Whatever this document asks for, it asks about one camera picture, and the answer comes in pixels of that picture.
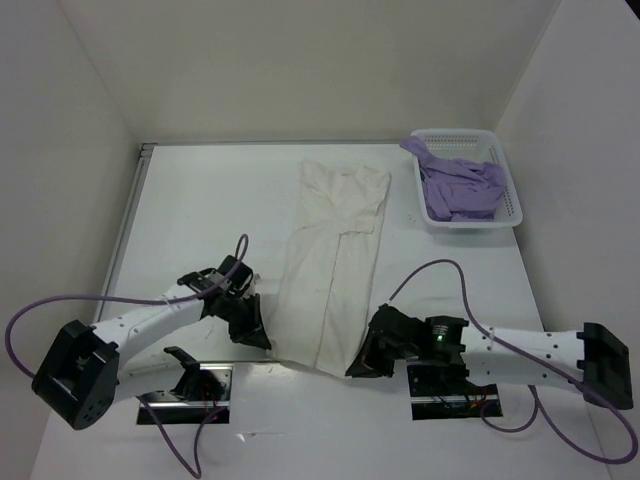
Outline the white t shirt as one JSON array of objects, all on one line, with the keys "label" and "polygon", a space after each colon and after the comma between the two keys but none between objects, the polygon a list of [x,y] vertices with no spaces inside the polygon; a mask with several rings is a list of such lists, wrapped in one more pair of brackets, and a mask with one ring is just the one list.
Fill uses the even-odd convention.
[{"label": "white t shirt", "polygon": [[267,324],[271,355],[343,378],[367,328],[391,176],[308,161],[299,180],[288,258]]}]

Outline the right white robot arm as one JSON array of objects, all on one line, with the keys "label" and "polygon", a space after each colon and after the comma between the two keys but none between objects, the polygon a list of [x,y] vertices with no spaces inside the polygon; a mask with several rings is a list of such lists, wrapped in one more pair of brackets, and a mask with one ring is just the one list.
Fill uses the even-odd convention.
[{"label": "right white robot arm", "polygon": [[399,360],[431,369],[450,393],[470,384],[548,386],[576,390],[597,406],[633,407],[628,347],[605,326],[542,332],[473,325],[445,315],[419,319],[384,304],[369,323],[345,374],[390,377]]}]

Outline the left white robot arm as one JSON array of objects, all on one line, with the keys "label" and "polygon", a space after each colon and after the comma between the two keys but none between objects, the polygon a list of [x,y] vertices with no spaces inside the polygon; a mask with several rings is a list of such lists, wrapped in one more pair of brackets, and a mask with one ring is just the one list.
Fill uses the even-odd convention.
[{"label": "left white robot arm", "polygon": [[211,408],[222,399],[224,385],[185,348],[166,346],[147,364],[130,363],[152,344],[208,317],[225,321],[236,344],[271,347],[254,272],[229,255],[216,268],[183,275],[141,308],[93,326],[78,320],[64,325],[31,388],[75,430],[95,424],[114,403],[152,392],[166,391]]}]

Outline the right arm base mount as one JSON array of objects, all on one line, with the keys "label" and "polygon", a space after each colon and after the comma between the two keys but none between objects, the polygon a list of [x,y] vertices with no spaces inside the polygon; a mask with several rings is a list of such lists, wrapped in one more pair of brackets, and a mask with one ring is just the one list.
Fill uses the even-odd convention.
[{"label": "right arm base mount", "polygon": [[501,417],[497,386],[476,386],[466,379],[445,380],[437,369],[421,364],[407,366],[413,421]]}]

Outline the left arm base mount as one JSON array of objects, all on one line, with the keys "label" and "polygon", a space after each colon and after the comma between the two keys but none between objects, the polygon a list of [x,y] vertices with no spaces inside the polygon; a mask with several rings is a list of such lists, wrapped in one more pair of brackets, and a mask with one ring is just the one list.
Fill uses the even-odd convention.
[{"label": "left arm base mount", "polygon": [[207,416],[212,424],[229,422],[232,365],[201,362],[170,346],[135,362],[132,371],[153,386],[143,395],[151,409],[140,408],[139,425],[151,425],[152,414],[165,425],[196,425]]}]

